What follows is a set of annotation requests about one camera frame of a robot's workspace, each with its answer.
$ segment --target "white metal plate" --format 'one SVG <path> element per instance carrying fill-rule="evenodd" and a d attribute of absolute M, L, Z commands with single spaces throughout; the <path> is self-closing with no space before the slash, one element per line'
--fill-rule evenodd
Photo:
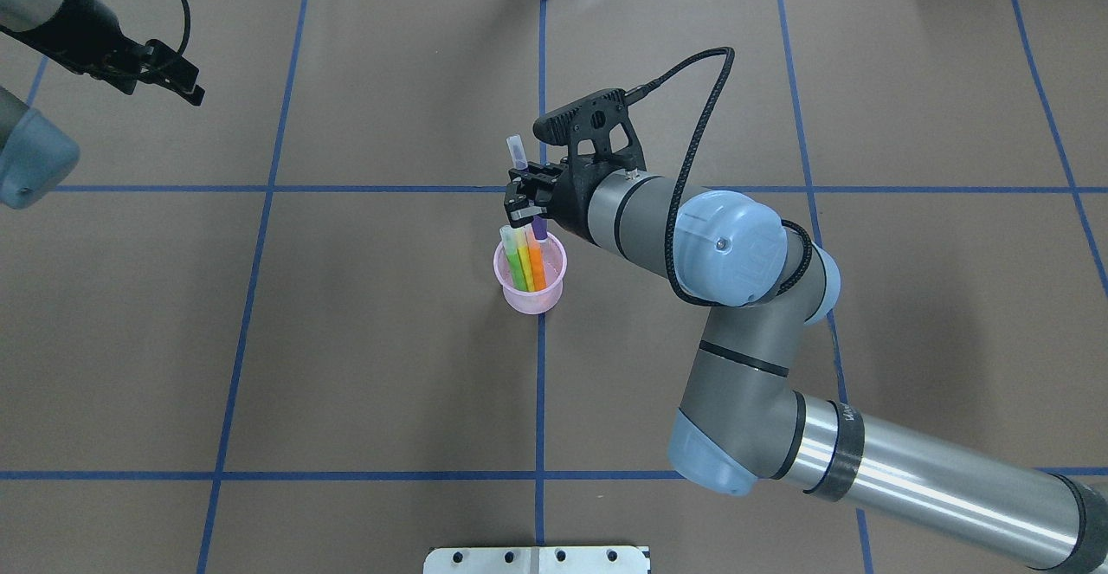
<path fill-rule="evenodd" d="M 423 574 L 649 574 L 650 550 L 636 546 L 439 549 Z"/>

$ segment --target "blue tape line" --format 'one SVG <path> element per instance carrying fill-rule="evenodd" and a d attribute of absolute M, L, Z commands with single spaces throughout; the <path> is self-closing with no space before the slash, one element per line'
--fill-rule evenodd
<path fill-rule="evenodd" d="M 1108 275 L 1105 274 L 1105 266 L 1100 259 L 1100 250 L 1099 247 L 1097 247 L 1097 239 L 1092 236 L 1092 229 L 1089 227 L 1089 218 L 1085 215 L 1085 204 L 1081 204 L 1081 196 L 1077 189 L 1076 180 L 1074 180 L 1074 171 L 1070 168 L 1069 158 L 1066 156 L 1066 147 L 1061 144 L 1061 135 L 1058 133 L 1058 125 L 1054 120 L 1050 101 L 1047 100 L 1046 90 L 1043 89 L 1043 80 L 1039 76 L 1038 66 L 1035 64 L 1035 54 L 1032 53 L 1032 45 L 1027 39 L 1027 27 L 1024 25 L 1024 13 L 1019 9 L 1019 0 L 1012 0 L 1012 10 L 1016 14 L 1016 25 L 1019 29 L 1019 40 L 1024 45 L 1024 53 L 1027 57 L 1027 68 L 1030 69 L 1032 80 L 1035 81 L 1035 90 L 1038 92 L 1040 103 L 1043 103 L 1043 113 L 1046 114 L 1046 121 L 1050 127 L 1050 136 L 1054 137 L 1054 147 L 1058 151 L 1058 161 L 1061 161 L 1061 171 L 1066 174 L 1066 183 L 1069 184 L 1069 191 L 1074 196 L 1074 206 L 1077 208 L 1077 217 L 1081 221 L 1081 229 L 1085 230 L 1085 239 L 1087 239 L 1089 244 L 1089 252 L 1092 254 L 1092 263 L 1097 267 L 1097 274 L 1100 275 L 1100 288 L 1104 290 L 1105 296 L 1108 297 Z"/>
<path fill-rule="evenodd" d="M 223 486 L 218 475 L 212 480 L 212 491 L 208 493 L 208 510 L 204 515 L 204 533 L 201 535 L 201 554 L 196 557 L 196 574 L 207 570 L 207 555 L 212 550 L 212 531 L 215 530 L 215 512 L 219 506 L 219 488 Z"/>
<path fill-rule="evenodd" d="M 207 555 L 212 545 L 212 531 L 215 527 L 216 510 L 219 506 L 219 475 L 227 462 L 227 445 L 230 441 L 230 424 L 235 417 L 235 400 L 238 397 L 238 381 L 243 373 L 243 358 L 246 356 L 246 337 L 250 329 L 250 318 L 254 312 L 254 297 L 258 287 L 258 273 L 261 269 L 261 255 L 266 247 L 266 230 L 269 228 L 269 211 L 273 208 L 274 187 L 277 184 L 277 168 L 280 167 L 280 152 L 285 143 L 285 124 L 288 122 L 288 107 L 293 100 L 293 85 L 296 81 L 296 64 L 300 54 L 300 38 L 304 34 L 304 19 L 308 11 L 308 0 L 300 0 L 300 13 L 296 21 L 296 38 L 293 39 L 293 54 L 288 62 L 288 74 L 285 80 L 285 96 L 281 100 L 280 120 L 277 124 L 277 139 L 274 140 L 273 162 L 269 164 L 266 199 L 261 206 L 261 221 L 258 224 L 258 239 L 254 246 L 254 263 L 250 266 L 250 280 L 246 287 L 246 303 L 243 307 L 243 321 L 238 330 L 238 346 L 235 350 L 235 366 L 230 373 L 230 386 L 227 391 L 227 404 L 224 410 L 223 429 L 219 433 L 219 450 L 215 462 L 215 479 L 212 481 L 212 494 L 208 501 L 208 512 L 204 522 L 204 535 L 201 537 L 201 553 L 196 562 L 196 573 L 204 574 L 207 568 Z"/>
<path fill-rule="evenodd" d="M 223 481 L 531 481 L 531 471 L 430 471 L 430 472 L 224 472 Z"/>
<path fill-rule="evenodd" d="M 1087 468 L 1087 467 L 1055 467 L 1055 468 L 1039 468 L 1043 472 L 1049 474 L 1065 474 L 1068 476 L 1108 476 L 1108 467 L 1101 468 Z"/>
<path fill-rule="evenodd" d="M 1067 476 L 1108 476 L 1108 467 L 1044 467 L 1040 472 Z M 0 481 L 213 481 L 214 472 L 143 470 L 3 470 Z M 530 470 L 476 471 L 225 471 L 219 481 L 534 481 Z M 544 481 L 680 481 L 671 470 L 547 470 Z"/>
<path fill-rule="evenodd" d="M 815 211 L 815 188 L 812 186 L 812 166 L 808 162 L 808 136 L 804 133 L 804 116 L 800 110 L 800 90 L 797 88 L 797 70 L 792 65 L 792 42 L 789 39 L 789 19 L 786 17 L 784 0 L 777 0 L 777 14 L 781 21 L 781 41 L 784 44 L 784 65 L 789 73 L 789 92 L 792 93 L 792 120 L 797 125 L 797 144 L 800 147 L 800 167 L 804 173 L 804 192 L 808 194 L 808 212 L 811 215 L 815 243 L 822 245 L 819 215 Z"/>
<path fill-rule="evenodd" d="M 451 186 L 451 184 L 277 184 L 275 192 L 279 194 L 500 194 L 504 195 L 503 184 L 497 186 Z"/>
<path fill-rule="evenodd" d="M 1068 194 L 1069 187 L 891 187 L 891 186 L 812 186 L 820 194 Z"/>
<path fill-rule="evenodd" d="M 797 123 L 797 143 L 800 145 L 800 166 L 804 172 L 804 188 L 808 194 L 808 214 L 812 223 L 812 238 L 823 247 L 823 232 L 820 230 L 819 207 L 815 206 L 815 184 L 812 183 L 812 167 L 808 161 L 808 136 L 804 135 L 804 117 L 800 110 L 800 90 L 797 88 L 797 72 L 792 62 L 792 42 L 789 39 L 789 21 L 784 0 L 777 0 L 778 17 L 781 19 L 781 41 L 784 44 L 784 65 L 789 73 L 789 90 L 792 93 L 792 117 Z M 847 402 L 847 377 L 842 370 L 842 352 L 839 349 L 839 329 L 834 325 L 834 310 L 828 314 L 831 342 L 834 345 L 834 372 L 839 386 L 839 401 Z"/>
<path fill-rule="evenodd" d="M 803 194 L 808 187 L 794 184 L 738 184 L 738 186 L 705 187 L 717 192 L 740 192 L 740 194 Z"/>
<path fill-rule="evenodd" d="M 42 54 L 42 60 L 39 62 L 39 70 L 34 73 L 34 80 L 31 81 L 31 91 L 27 93 L 27 105 L 34 105 L 34 98 L 39 95 L 39 85 L 42 84 L 42 74 L 47 73 L 47 64 L 50 58 L 47 54 Z"/>
<path fill-rule="evenodd" d="M 856 509 L 858 535 L 862 539 L 862 567 L 865 574 L 873 574 L 873 553 L 870 551 L 870 525 L 865 522 L 865 512 Z"/>
<path fill-rule="evenodd" d="M 673 481 L 685 478 L 673 470 L 551 470 L 550 481 Z"/>
<path fill-rule="evenodd" d="M 71 194 L 100 194 L 100 192 L 142 192 L 142 194 L 208 194 L 209 192 L 261 192 L 269 191 L 265 184 L 59 184 L 54 192 L 71 192 Z"/>
<path fill-rule="evenodd" d="M 715 191 L 741 194 L 806 194 L 802 184 L 724 184 Z M 1070 187 L 931 187 L 814 184 L 818 194 L 1065 194 Z M 268 192 L 268 184 L 59 184 L 54 192 Z M 278 194 L 503 194 L 499 184 L 275 184 Z M 1108 187 L 1077 187 L 1081 194 L 1108 194 Z"/>
<path fill-rule="evenodd" d="M 834 349 L 834 377 L 839 388 L 839 402 L 850 403 L 847 396 L 847 373 L 842 370 L 842 350 L 839 348 L 839 326 L 834 322 L 834 310 L 828 312 L 828 328 L 831 330 L 831 346 Z"/>
<path fill-rule="evenodd" d="M 538 315 L 535 375 L 535 544 L 546 542 L 546 315 Z"/>
<path fill-rule="evenodd" d="M 0 470 L 0 481 L 211 481 L 212 472 L 145 470 Z"/>
<path fill-rule="evenodd" d="M 546 0 L 538 1 L 538 115 L 546 113 Z M 538 163 L 546 164 L 546 144 L 538 141 Z"/>

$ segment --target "pink plastic cup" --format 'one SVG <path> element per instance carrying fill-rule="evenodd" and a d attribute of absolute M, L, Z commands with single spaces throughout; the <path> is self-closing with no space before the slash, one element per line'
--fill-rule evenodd
<path fill-rule="evenodd" d="M 543 290 L 527 293 L 516 290 L 512 283 L 512 269 L 507 266 L 507 257 L 504 255 L 504 244 L 497 244 L 495 254 L 492 255 L 492 267 L 496 274 L 496 281 L 500 283 L 504 291 L 504 299 L 507 305 L 524 315 L 542 315 L 554 307 L 555 303 L 562 298 L 562 280 L 565 279 L 565 247 L 562 247 L 554 235 L 548 235 L 545 243 L 538 245 L 543 250 L 543 269 L 546 270 L 546 287 Z"/>

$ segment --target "second robotic arm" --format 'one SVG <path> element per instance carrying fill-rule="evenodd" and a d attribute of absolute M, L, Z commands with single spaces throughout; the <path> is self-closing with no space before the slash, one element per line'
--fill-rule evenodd
<path fill-rule="evenodd" d="M 540 117 L 540 141 L 566 160 L 512 171 L 512 224 L 541 214 L 667 277 L 665 226 L 675 181 L 645 172 L 609 89 Z M 608 133 L 624 125 L 628 147 Z M 577 144 L 593 141 L 594 155 Z M 685 188 L 673 242 L 681 288 L 717 303 L 677 412 L 669 460 L 681 475 L 743 495 L 783 480 L 828 501 L 895 517 L 1059 574 L 1108 574 L 1108 501 L 1065 476 L 1026 470 L 863 416 L 788 386 L 800 334 L 839 295 L 839 269 L 803 230 L 737 192 Z"/>
<path fill-rule="evenodd" d="M 182 6 L 187 37 L 187 2 Z M 100 0 L 0 0 L 0 33 L 123 93 L 134 93 L 143 81 L 170 89 L 191 105 L 204 101 L 198 70 L 183 57 L 186 38 L 176 52 L 157 39 L 131 41 Z M 0 204 L 27 208 L 65 178 L 78 157 L 72 140 L 0 88 Z"/>

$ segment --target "light blue joint cover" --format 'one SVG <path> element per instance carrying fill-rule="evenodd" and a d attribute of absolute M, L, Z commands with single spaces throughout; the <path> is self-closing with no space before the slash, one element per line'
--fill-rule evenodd
<path fill-rule="evenodd" d="M 740 192 L 705 192 L 681 204 L 674 232 L 677 281 L 725 306 L 758 301 L 789 254 L 781 217 Z"/>
<path fill-rule="evenodd" d="M 831 255 L 819 246 L 815 246 L 815 253 L 819 254 L 820 259 L 823 259 L 827 287 L 823 289 L 823 301 L 820 301 L 820 307 L 812 315 L 812 318 L 804 321 L 806 326 L 822 321 L 823 317 L 827 317 L 828 312 L 834 308 L 835 303 L 839 301 L 839 294 L 842 291 L 842 275 L 839 274 L 839 265 L 835 264 L 834 258 L 831 258 Z"/>
<path fill-rule="evenodd" d="M 27 208 L 76 166 L 81 150 L 35 109 L 28 109 L 0 148 L 0 204 Z"/>
<path fill-rule="evenodd" d="M 669 463 L 685 479 L 720 494 L 745 496 L 758 481 L 680 410 L 669 439 Z"/>

